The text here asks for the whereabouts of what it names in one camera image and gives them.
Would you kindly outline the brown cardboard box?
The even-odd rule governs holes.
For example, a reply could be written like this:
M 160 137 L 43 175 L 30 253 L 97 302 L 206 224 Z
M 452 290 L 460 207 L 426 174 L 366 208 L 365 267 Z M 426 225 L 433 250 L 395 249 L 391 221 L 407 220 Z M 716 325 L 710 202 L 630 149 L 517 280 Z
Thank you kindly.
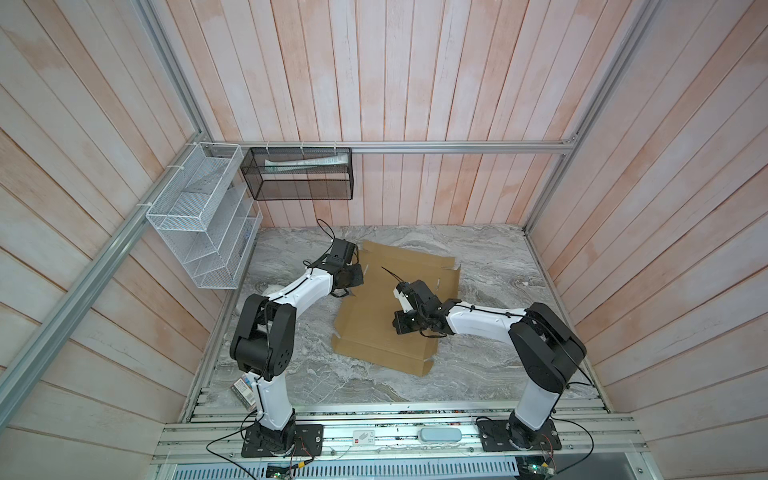
M 440 300 L 456 298 L 460 280 L 456 259 L 365 240 L 360 264 L 364 284 L 342 301 L 331 337 L 333 351 L 410 375 L 427 375 L 438 341 L 417 331 L 396 332 L 393 321 L 402 306 L 394 291 L 402 280 L 422 280 Z

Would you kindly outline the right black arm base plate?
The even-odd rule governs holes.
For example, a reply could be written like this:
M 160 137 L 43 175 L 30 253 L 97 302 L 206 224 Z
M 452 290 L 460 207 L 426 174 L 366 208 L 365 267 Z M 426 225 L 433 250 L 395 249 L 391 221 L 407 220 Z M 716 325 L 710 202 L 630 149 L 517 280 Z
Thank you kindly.
M 547 419 L 539 430 L 531 430 L 515 418 L 492 420 L 481 416 L 475 426 L 484 452 L 558 451 L 562 449 L 560 435 L 552 419 Z

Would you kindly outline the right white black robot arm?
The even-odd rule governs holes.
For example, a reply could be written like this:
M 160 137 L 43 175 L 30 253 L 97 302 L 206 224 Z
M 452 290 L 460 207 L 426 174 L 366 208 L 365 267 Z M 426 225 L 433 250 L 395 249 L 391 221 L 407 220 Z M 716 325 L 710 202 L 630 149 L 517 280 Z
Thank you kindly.
M 541 430 L 587 355 L 584 343 L 544 303 L 501 309 L 442 301 L 421 280 L 401 281 L 393 294 L 401 306 L 393 320 L 399 335 L 470 335 L 514 347 L 529 378 L 510 418 L 510 428 L 521 433 Z

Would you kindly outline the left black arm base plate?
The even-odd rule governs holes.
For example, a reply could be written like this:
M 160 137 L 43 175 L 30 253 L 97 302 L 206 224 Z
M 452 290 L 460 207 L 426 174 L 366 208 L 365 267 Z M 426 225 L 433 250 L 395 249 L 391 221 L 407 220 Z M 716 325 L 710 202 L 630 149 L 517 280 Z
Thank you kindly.
M 320 456 L 324 440 L 324 426 L 321 424 L 299 424 L 289 422 L 283 430 L 271 430 L 255 423 L 245 430 L 241 450 L 243 458 Z

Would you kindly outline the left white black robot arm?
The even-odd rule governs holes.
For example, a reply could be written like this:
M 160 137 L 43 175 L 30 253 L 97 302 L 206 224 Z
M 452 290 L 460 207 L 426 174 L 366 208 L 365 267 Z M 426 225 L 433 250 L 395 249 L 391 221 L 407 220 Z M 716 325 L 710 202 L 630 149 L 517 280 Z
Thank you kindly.
M 229 355 L 242 372 L 233 387 L 252 403 L 261 429 L 282 434 L 294 422 L 284 372 L 293 356 L 298 317 L 317 301 L 327 296 L 342 298 L 362 284 L 357 245 L 335 239 L 288 286 L 245 300 Z

